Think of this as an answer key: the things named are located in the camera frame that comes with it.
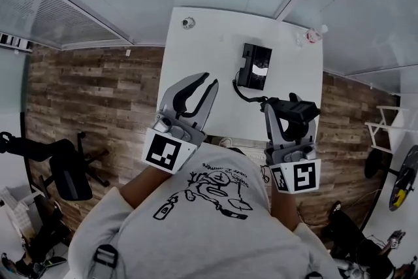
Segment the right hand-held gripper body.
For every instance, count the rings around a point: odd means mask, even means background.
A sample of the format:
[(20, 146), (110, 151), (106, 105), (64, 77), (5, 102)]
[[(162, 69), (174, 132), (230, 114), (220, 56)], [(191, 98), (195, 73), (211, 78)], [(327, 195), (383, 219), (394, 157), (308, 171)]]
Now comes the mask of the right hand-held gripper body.
[(266, 164), (280, 193), (298, 194), (319, 189), (321, 160), (313, 143), (266, 149)]

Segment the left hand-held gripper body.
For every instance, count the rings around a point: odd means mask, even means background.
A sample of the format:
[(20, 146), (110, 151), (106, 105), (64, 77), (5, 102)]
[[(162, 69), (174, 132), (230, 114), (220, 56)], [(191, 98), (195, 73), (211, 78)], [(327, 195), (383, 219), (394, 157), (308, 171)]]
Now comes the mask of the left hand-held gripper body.
[(166, 114), (156, 114), (147, 128), (142, 161), (170, 174), (176, 174), (196, 153), (206, 134)]

